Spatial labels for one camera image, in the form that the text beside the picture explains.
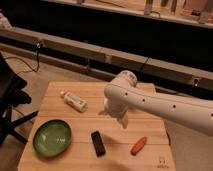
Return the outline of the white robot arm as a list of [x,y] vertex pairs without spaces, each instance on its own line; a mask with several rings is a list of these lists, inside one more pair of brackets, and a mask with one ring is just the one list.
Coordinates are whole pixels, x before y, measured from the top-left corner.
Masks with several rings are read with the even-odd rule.
[[120,72],[104,88],[104,110],[126,128],[129,108],[136,108],[213,136],[213,101],[150,92],[136,87],[137,77]]

